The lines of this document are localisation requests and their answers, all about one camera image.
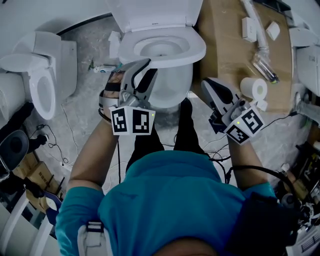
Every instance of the marble floor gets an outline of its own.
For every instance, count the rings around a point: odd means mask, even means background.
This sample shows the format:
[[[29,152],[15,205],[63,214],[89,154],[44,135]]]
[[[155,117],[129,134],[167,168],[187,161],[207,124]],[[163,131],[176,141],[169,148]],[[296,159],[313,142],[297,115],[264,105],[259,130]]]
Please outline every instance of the marble floor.
[[[91,22],[62,35],[63,40],[77,42],[78,75],[76,91],[57,109],[56,116],[53,119],[44,120],[36,111],[33,111],[32,115],[25,121],[25,126],[30,135],[36,130],[36,126],[40,124],[49,125],[53,131],[56,142],[61,148],[62,156],[67,159],[68,163],[62,166],[61,153],[56,146],[50,148],[46,144],[37,149],[36,153],[39,159],[45,162],[58,182],[65,177],[62,185],[64,189],[80,150],[101,120],[98,114],[98,95],[104,88],[108,75],[94,73],[93,70],[88,70],[88,68],[92,60],[95,66],[118,64],[117,60],[109,58],[108,38],[111,31],[120,32],[113,17]],[[303,90],[303,87],[296,85],[292,89],[292,95],[296,90]],[[215,134],[211,128],[208,122],[208,117],[211,115],[210,108],[193,93],[190,94],[190,100],[193,105],[192,117],[194,128],[198,134],[199,145],[206,151],[221,149],[227,144],[227,138],[222,138],[223,134]],[[179,120],[177,110],[171,109],[169,112],[157,113],[156,115],[155,127],[163,144],[174,144],[174,136],[178,130]],[[285,114],[262,113],[266,124],[285,116]],[[252,140],[252,144],[263,166],[272,170],[280,170],[283,163],[292,165],[298,153],[295,145],[301,144],[306,140],[309,129],[310,124],[305,125],[304,118],[297,115],[279,120],[260,132]],[[35,136],[38,133],[48,134],[49,142],[55,142],[48,127],[37,131]],[[134,150],[134,141],[134,136],[122,136],[119,139],[122,179],[125,177],[125,169]],[[164,147],[166,150],[172,149],[170,146]],[[219,153],[222,157],[228,156],[228,146],[224,147]],[[231,166],[230,160],[223,162],[223,165],[228,170]],[[103,185],[105,193],[118,184],[118,168],[116,151]],[[216,168],[222,177],[221,167],[217,166]],[[235,185],[234,177],[232,177],[230,183]]]

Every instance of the bottle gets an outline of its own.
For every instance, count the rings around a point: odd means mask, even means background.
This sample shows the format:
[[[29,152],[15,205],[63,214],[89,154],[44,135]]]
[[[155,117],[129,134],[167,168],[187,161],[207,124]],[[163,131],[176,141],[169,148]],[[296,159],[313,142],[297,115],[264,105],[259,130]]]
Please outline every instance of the bottle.
[[[114,71],[116,69],[116,66],[105,66],[105,65],[101,65],[101,66],[96,66],[93,69],[94,73],[111,73],[112,71]]]

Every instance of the wooden table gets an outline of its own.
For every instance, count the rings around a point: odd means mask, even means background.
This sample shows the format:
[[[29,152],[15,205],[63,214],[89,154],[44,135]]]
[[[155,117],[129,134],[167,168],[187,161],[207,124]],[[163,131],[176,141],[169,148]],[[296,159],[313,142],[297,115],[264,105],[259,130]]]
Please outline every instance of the wooden table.
[[[284,15],[258,3],[254,4],[266,29],[274,21],[280,35],[273,41],[267,34],[271,66],[280,82],[267,81],[268,112],[288,113],[291,109],[292,50],[287,21]],[[204,0],[198,20],[199,34],[206,43],[206,55],[195,69],[192,90],[203,99],[200,81],[214,77],[232,84],[240,92],[243,78],[263,78],[251,60],[258,42],[242,39],[242,19],[247,17],[240,0]]]

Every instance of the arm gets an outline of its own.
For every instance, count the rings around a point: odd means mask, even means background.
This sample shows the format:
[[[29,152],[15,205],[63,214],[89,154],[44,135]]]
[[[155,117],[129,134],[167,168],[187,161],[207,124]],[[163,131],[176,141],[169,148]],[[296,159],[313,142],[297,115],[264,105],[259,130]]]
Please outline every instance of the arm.
[[[250,142],[238,145],[228,137],[231,162],[233,166],[258,166],[262,164]],[[239,189],[246,190],[255,185],[268,182],[267,173],[256,169],[235,170],[234,176]]]
[[[122,77],[123,74],[114,73],[108,82],[119,83],[120,85]],[[119,93],[104,91],[103,96],[117,99]],[[110,118],[109,109],[104,109],[103,111]],[[74,163],[68,190],[74,187],[87,187],[102,191],[102,185],[106,180],[118,138],[118,136],[113,135],[111,124],[101,120]]]

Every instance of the cardboard box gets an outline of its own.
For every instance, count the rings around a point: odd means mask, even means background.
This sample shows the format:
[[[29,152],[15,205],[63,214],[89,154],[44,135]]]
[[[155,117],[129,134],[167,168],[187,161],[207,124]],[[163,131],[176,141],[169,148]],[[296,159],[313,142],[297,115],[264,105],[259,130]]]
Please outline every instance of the cardboard box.
[[[261,4],[254,3],[254,6],[264,28],[271,22],[276,22],[280,27],[276,41],[266,35],[271,67],[280,79],[278,84],[267,82],[267,111],[288,113],[291,109],[292,53],[286,17]],[[204,96],[201,80],[205,77],[218,78],[235,86],[239,95],[242,79],[264,79],[251,63],[258,43],[251,43],[242,38],[242,19],[245,17],[247,13],[239,0],[203,1],[198,28],[206,43],[206,55],[199,62],[198,71],[194,72],[192,84],[192,91],[202,100]]]
[[[21,179],[25,179],[29,173],[31,173],[34,168],[38,165],[38,160],[33,152],[26,154],[24,159],[18,165],[17,168],[13,170],[13,174]]]
[[[49,208],[46,201],[46,197],[35,198],[29,190],[26,190],[26,198],[29,200],[29,203],[32,204],[34,208],[46,214],[46,210]]]
[[[293,183],[293,187],[297,197],[300,200],[304,200],[306,196],[309,194],[309,191],[306,189],[306,186],[302,182],[301,179],[297,179],[295,183]]]
[[[56,180],[53,178],[48,185],[48,182],[50,181],[52,177],[51,172],[47,168],[44,162],[40,162],[34,170],[28,174],[27,178],[32,181],[33,183],[36,183],[40,186],[41,189],[45,189],[46,191],[56,194],[59,184],[56,182]]]

